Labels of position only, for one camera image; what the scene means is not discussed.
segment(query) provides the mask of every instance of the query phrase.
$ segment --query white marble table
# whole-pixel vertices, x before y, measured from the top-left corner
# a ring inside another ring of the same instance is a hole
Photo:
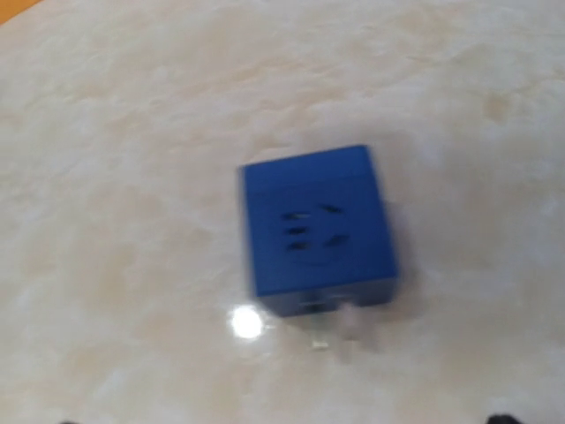
[[[562,0],[44,0],[0,27],[0,421],[563,422],[564,134]],[[409,282],[311,352],[236,169],[352,143]]]

